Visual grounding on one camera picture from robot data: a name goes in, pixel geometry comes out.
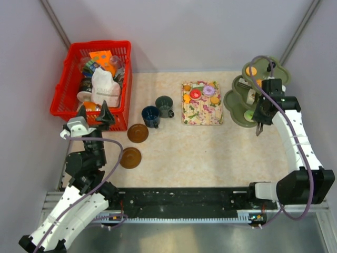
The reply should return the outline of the stainless steel food tongs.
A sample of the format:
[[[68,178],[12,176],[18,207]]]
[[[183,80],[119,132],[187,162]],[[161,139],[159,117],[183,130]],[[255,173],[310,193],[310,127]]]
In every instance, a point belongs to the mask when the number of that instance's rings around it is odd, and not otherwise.
[[[264,127],[263,123],[261,123],[261,122],[257,123],[257,125],[256,125],[256,132],[255,132],[255,135],[257,137],[263,132],[263,127]]]

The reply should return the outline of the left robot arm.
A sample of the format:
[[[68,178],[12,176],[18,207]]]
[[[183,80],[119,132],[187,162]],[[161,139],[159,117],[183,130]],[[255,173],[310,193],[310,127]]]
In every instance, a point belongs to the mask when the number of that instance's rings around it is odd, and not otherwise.
[[[115,123],[107,103],[103,102],[98,125],[89,126],[86,107],[63,125],[65,140],[83,141],[84,150],[70,153],[65,172],[70,180],[63,195],[43,223],[31,234],[24,235],[19,245],[26,252],[67,252],[75,238],[102,211],[119,204],[117,189],[107,181],[102,167],[106,155],[102,132]]]

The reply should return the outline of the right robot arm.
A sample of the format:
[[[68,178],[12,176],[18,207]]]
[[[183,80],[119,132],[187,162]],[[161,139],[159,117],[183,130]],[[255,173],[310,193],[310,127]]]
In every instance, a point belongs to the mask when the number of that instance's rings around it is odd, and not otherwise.
[[[316,157],[302,122],[301,107],[296,97],[286,96],[281,79],[262,81],[260,95],[252,119],[257,122],[256,134],[264,125],[275,125],[281,137],[289,174],[277,182],[257,182],[245,196],[249,207],[256,209],[265,200],[282,205],[313,205],[323,202],[335,181],[332,170]]]

